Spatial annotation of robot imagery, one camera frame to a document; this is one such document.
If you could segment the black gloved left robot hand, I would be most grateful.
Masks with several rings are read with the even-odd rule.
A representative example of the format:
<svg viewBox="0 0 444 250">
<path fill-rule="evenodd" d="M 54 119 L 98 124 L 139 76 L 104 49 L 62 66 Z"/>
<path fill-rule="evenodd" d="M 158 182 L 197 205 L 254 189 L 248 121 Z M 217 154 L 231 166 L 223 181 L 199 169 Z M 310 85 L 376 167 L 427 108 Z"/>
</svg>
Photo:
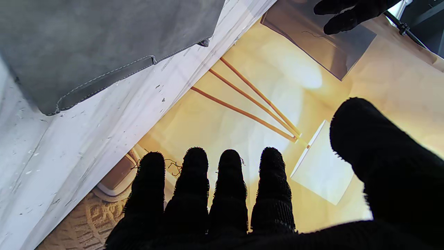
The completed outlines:
<svg viewBox="0 0 444 250">
<path fill-rule="evenodd" d="M 314 6 L 316 15 L 334 15 L 323 27 L 326 35 L 354 29 L 357 25 L 378 17 L 399 0 L 321 0 Z"/>
</svg>

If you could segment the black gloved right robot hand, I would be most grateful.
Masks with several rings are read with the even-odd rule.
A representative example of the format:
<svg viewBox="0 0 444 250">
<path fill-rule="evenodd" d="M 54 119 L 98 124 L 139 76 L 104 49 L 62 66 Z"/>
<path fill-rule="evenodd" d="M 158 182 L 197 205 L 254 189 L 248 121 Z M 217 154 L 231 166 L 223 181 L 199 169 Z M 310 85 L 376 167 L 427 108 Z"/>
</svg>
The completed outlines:
<svg viewBox="0 0 444 250">
<path fill-rule="evenodd" d="M 266 147 L 251 219 L 241 158 L 220 157 L 212 206 L 208 159 L 193 147 L 183 158 L 173 197 L 164 206 L 165 159 L 140 161 L 124 217 L 106 250 L 442 250 L 443 159 L 418 144 L 363 98 L 349 98 L 330 124 L 330 144 L 364 184 L 372 220 L 296 232 L 281 153 Z"/>
</svg>

